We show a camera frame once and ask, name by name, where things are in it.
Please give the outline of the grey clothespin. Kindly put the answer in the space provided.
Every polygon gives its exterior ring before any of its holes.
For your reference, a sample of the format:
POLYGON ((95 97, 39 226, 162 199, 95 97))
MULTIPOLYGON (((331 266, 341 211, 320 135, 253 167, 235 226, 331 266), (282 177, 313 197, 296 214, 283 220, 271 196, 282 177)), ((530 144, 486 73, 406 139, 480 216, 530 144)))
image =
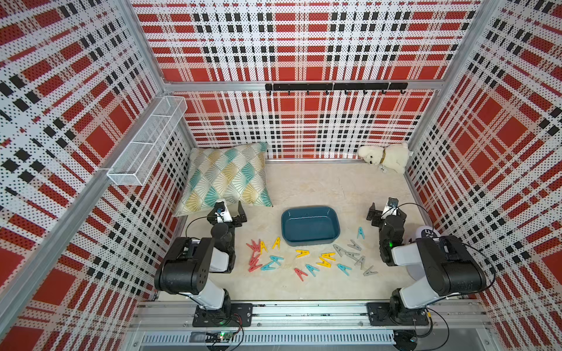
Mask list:
POLYGON ((346 256, 347 251, 345 251, 344 248, 340 247, 340 246, 337 245, 337 244, 334 244, 333 247, 334 247, 336 253, 339 254, 339 256, 341 256, 341 257, 346 256))
POLYGON ((371 276, 376 274, 378 274, 378 272, 374 269, 374 266, 370 266, 364 271, 363 276, 371 276))
POLYGON ((364 263, 365 263, 365 256, 361 256, 360 259, 358 259, 358 260, 355 262, 354 265, 355 265, 355 266, 358 266, 360 270, 363 270, 363 269, 364 269, 364 263))
POLYGON ((359 253, 345 252, 345 255, 355 261, 358 261, 360 259, 359 253))
POLYGON ((348 244, 349 247, 351 247, 354 250, 357 250, 359 252, 362 251, 362 248, 360 247, 360 245, 358 245, 353 239, 350 240, 350 244, 348 244))

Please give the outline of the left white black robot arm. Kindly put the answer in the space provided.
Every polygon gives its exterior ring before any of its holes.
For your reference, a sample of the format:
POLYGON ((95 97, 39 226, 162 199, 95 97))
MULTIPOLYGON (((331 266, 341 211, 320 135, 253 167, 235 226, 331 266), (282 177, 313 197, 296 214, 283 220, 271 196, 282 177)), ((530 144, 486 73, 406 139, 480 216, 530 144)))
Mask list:
POLYGON ((247 222, 241 202, 232 216, 221 200, 206 216, 210 237, 179 237, 171 244, 157 273, 155 287, 196 303, 193 327, 249 327, 252 304, 234 304, 229 292, 212 282, 213 273, 231 273, 236 262, 235 229, 247 222))

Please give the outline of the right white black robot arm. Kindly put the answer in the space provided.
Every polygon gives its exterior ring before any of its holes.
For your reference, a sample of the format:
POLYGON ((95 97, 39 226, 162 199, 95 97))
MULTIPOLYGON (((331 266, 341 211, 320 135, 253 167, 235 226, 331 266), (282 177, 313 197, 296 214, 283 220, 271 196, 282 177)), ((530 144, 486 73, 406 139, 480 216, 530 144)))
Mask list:
POLYGON ((387 302, 367 304, 372 326, 427 326, 427 307, 458 295, 484 291, 493 284, 473 258, 472 248, 454 235, 421 236, 404 242, 407 215, 394 198, 384 210, 370 206, 367 220, 378 228, 381 260, 389 267, 420 267, 412 285, 395 289, 387 302))

